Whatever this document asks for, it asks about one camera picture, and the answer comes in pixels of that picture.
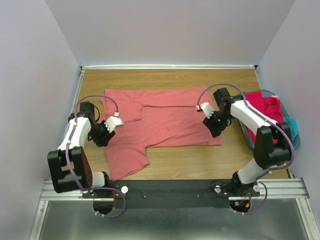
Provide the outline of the salmon pink t shirt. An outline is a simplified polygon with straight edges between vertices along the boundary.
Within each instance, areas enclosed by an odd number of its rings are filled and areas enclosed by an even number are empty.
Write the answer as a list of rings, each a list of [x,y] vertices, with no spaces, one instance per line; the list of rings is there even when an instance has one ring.
[[[104,147],[111,178],[121,180],[149,164],[147,147],[220,146],[221,138],[212,137],[203,124],[205,115],[197,112],[202,99],[213,103],[203,87],[161,90],[105,89],[101,98],[106,118],[119,108],[124,125]]]

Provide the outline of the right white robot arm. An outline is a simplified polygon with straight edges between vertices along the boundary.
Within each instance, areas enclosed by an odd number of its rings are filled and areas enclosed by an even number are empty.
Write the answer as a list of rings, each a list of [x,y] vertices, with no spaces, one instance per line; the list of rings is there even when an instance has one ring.
[[[232,119],[238,119],[255,135],[253,158],[232,175],[227,187],[229,193],[241,196],[267,173],[284,169],[293,163],[295,149],[289,124],[273,120],[258,111],[243,92],[231,96],[226,88],[220,88],[213,97],[218,110],[214,110],[208,102],[196,103],[197,111],[205,115],[203,124],[212,137],[220,136]]]

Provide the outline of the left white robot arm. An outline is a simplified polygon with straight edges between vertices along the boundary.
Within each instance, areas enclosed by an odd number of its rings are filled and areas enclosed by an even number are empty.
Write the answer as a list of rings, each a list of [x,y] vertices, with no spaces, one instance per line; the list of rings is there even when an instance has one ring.
[[[115,129],[123,125],[119,118],[119,108],[113,116],[98,123],[95,118],[96,106],[87,101],[81,102],[79,112],[68,118],[66,136],[57,150],[47,154],[47,161],[53,188],[56,193],[93,189],[101,198],[111,191],[106,172],[93,172],[86,157],[85,142],[93,141],[98,147],[106,147],[116,134]]]

